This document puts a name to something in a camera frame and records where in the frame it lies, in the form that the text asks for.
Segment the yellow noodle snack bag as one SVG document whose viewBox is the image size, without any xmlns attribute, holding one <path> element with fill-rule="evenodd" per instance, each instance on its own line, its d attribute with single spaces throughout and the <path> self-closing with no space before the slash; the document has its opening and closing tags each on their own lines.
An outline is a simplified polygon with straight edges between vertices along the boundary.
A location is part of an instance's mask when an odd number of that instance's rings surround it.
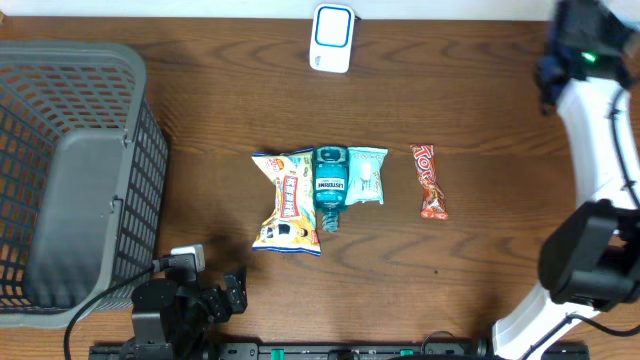
<svg viewBox="0 0 640 360">
<path fill-rule="evenodd" d="M 261 224 L 254 251 L 321 255 L 313 188 L 313 149 L 280 155 L 254 153 L 252 160 L 275 187 L 274 210 Z"/>
</svg>

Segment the teal mouthwash bottle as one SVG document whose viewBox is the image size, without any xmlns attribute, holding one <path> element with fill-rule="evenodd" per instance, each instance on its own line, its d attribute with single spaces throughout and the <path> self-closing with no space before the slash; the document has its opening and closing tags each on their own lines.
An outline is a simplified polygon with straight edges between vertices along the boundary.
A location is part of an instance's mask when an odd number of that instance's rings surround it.
<svg viewBox="0 0 640 360">
<path fill-rule="evenodd" d="M 314 203 L 322 213 L 321 226 L 326 232 L 337 232 L 339 215 L 347 208 L 348 149 L 322 146 L 313 152 Z"/>
</svg>

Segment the teal wet wipes pack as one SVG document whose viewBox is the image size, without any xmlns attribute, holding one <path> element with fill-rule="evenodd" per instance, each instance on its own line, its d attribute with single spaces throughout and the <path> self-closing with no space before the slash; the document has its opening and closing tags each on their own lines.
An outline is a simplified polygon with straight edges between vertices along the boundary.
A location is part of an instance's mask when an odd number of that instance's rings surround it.
<svg viewBox="0 0 640 360">
<path fill-rule="evenodd" d="M 373 147 L 349 147 L 349 175 L 346 205 L 384 203 L 381 167 L 388 150 Z"/>
</svg>

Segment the red chocolate bar wrapper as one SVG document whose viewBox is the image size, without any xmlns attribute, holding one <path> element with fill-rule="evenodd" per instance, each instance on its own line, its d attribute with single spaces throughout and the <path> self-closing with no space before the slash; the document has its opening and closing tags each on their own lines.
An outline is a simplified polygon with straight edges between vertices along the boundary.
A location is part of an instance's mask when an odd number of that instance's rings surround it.
<svg viewBox="0 0 640 360">
<path fill-rule="evenodd" d="M 417 179 L 423 188 L 420 215 L 425 219 L 447 220 L 448 212 L 444 201 L 444 193 L 437 182 L 432 144 L 410 145 Z"/>
</svg>

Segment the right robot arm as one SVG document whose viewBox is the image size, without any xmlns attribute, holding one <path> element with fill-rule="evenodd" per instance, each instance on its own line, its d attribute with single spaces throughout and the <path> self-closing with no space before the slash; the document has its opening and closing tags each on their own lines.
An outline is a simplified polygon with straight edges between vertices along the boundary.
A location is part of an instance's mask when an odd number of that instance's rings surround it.
<svg viewBox="0 0 640 360">
<path fill-rule="evenodd" d="M 556 3 L 535 80 L 542 112 L 556 112 L 568 137 L 576 209 L 543 244 L 536 285 L 475 355 L 585 359 L 584 350 L 554 347 L 578 324 L 638 335 L 595 320 L 639 299 L 639 155 L 629 114 L 639 79 L 624 61 L 638 49 L 638 25 L 604 2 Z"/>
</svg>

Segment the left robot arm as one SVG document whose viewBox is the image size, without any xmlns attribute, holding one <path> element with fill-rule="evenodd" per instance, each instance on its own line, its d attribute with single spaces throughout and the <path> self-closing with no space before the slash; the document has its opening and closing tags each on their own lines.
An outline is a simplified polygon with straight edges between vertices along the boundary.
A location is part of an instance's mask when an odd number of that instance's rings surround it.
<svg viewBox="0 0 640 360">
<path fill-rule="evenodd" d="M 247 268 L 223 277 L 225 286 L 202 288 L 198 272 L 169 268 L 132 293 L 134 336 L 118 352 L 120 359 L 191 359 L 219 357 L 209 330 L 225 323 L 248 306 Z"/>
</svg>

